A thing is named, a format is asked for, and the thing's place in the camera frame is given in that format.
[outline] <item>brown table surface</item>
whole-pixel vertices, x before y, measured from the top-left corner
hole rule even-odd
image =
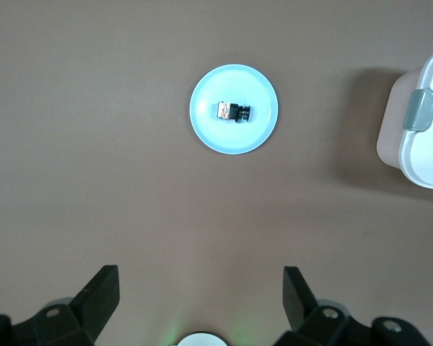
[[[433,344],[433,190],[375,150],[391,86],[431,54],[433,1],[0,0],[0,313],[117,264],[97,345],[272,345],[296,265],[361,323],[397,316]],[[279,99],[239,156],[189,121],[227,63]]]

